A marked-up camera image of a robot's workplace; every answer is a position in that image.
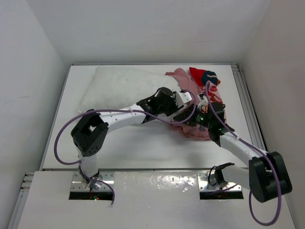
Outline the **white pillow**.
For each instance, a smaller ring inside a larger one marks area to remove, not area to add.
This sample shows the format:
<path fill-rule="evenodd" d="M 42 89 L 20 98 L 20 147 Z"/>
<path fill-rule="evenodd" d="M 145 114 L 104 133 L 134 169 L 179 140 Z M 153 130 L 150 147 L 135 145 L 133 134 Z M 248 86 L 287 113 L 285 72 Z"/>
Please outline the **white pillow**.
<path fill-rule="evenodd" d="M 126 108 L 161 87 L 179 92 L 187 88 L 186 82 L 184 70 L 159 72 L 155 65 L 99 66 L 89 77 L 77 110 Z"/>

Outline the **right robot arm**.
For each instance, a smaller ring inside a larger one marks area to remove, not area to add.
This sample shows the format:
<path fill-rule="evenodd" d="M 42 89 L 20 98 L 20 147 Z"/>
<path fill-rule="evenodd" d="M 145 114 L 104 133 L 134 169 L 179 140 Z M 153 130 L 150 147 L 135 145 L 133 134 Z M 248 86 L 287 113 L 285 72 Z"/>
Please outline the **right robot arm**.
<path fill-rule="evenodd" d="M 283 157 L 278 152 L 265 152 L 254 145 L 237 138 L 234 129 L 223 125 L 225 105 L 211 103 L 206 110 L 189 107 L 174 116 L 188 126 L 206 127 L 210 139 L 219 147 L 230 151 L 247 168 L 234 163 L 225 163 L 214 168 L 214 174 L 208 178 L 210 186 L 234 182 L 251 191 L 261 203 L 292 192 L 293 187 L 286 170 Z"/>

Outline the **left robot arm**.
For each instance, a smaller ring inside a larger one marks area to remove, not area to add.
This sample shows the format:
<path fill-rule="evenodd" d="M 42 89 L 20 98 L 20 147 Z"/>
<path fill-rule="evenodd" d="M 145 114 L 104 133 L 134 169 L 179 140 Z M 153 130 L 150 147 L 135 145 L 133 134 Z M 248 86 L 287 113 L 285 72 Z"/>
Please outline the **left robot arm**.
<path fill-rule="evenodd" d="M 188 92 L 173 92 L 166 87 L 136 104 L 116 111 L 89 110 L 71 131 L 78 149 L 80 168 L 85 178 L 98 177 L 96 154 L 102 148 L 106 135 L 117 129 L 147 123 L 159 115 L 170 116 L 192 101 Z"/>

